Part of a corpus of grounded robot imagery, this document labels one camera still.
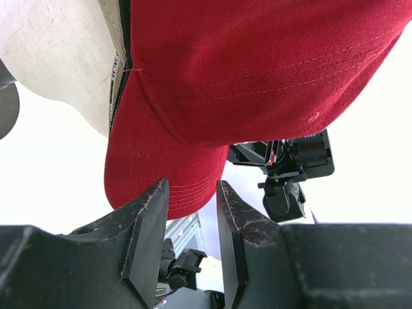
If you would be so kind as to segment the beige cap black R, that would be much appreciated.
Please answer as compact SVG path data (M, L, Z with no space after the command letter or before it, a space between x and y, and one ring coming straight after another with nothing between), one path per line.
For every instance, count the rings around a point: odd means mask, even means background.
M111 131L127 79L123 78L123 75L128 64L130 1L98 1L98 4L115 49L108 105L108 128Z

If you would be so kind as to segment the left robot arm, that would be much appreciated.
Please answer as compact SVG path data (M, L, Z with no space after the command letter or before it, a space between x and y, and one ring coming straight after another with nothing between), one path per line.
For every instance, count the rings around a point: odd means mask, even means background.
M165 239L169 184L68 235L1 227L2 308L410 308L410 225L278 225L217 184L223 288Z

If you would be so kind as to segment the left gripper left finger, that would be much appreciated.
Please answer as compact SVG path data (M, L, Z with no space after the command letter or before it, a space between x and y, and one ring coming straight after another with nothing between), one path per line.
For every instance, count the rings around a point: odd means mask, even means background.
M2 308L152 308L169 183L74 230L1 227Z

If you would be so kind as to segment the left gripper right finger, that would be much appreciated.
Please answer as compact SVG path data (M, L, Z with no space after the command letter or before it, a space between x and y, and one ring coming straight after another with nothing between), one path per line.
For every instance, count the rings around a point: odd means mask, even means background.
M278 225L216 184L227 308L410 308L411 226Z

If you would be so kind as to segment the red cap white logo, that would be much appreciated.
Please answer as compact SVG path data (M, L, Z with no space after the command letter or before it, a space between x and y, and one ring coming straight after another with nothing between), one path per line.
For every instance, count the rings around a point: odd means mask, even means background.
M411 20L410 1L121 1L127 62L104 169L117 209L157 180L169 219L213 196L229 147L320 132Z

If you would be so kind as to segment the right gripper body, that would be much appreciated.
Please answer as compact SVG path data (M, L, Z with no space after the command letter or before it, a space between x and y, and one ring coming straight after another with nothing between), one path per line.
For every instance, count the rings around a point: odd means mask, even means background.
M276 164L282 155L282 140L244 142L229 147L227 160L234 165L268 167Z

